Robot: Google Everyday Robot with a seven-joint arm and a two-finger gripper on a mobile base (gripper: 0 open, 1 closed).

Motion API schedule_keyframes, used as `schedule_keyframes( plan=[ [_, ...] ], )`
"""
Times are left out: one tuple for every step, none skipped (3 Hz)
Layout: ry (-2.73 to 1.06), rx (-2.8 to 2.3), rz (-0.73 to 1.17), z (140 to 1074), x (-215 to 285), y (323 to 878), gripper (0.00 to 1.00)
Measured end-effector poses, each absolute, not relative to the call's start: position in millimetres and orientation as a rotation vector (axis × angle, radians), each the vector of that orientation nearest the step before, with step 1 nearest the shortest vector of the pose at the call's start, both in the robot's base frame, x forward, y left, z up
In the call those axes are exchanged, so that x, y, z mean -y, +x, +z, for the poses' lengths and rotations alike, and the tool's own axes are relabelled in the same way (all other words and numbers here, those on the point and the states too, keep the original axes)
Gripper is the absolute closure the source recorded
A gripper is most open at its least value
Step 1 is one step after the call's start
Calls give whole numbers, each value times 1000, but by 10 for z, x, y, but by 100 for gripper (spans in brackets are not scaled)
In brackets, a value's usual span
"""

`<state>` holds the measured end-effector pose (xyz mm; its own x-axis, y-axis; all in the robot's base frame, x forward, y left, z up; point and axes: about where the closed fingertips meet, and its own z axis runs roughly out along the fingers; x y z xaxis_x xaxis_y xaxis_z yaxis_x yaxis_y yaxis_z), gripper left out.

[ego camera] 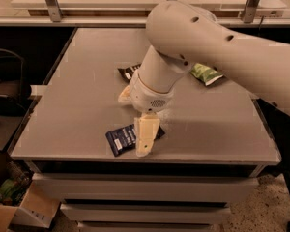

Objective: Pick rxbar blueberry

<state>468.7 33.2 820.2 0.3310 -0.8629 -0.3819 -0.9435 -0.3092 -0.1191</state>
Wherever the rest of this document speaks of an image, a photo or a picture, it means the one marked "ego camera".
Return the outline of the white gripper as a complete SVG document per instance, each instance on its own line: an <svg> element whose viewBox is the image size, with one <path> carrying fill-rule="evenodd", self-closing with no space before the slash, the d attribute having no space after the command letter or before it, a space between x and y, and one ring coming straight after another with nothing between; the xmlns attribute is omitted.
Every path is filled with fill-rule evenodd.
<svg viewBox="0 0 290 232"><path fill-rule="evenodd" d="M160 118L156 113L163 111L171 101L174 91L158 93L148 88L140 78L140 70L137 70L121 94L118 97L120 105L129 105L142 112L140 117L134 119L136 133L136 155L145 157L151 153L159 126Z"/></svg>

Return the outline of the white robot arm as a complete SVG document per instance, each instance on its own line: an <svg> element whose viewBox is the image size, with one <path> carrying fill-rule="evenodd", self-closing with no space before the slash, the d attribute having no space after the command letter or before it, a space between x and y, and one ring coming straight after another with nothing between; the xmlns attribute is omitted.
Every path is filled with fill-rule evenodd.
<svg viewBox="0 0 290 232"><path fill-rule="evenodd" d="M181 1L156 5L146 22L150 47L119 100L141 113L134 120L136 154L147 156L175 83L199 63L216 68L290 116L290 44L229 30L210 12Z"/></svg>

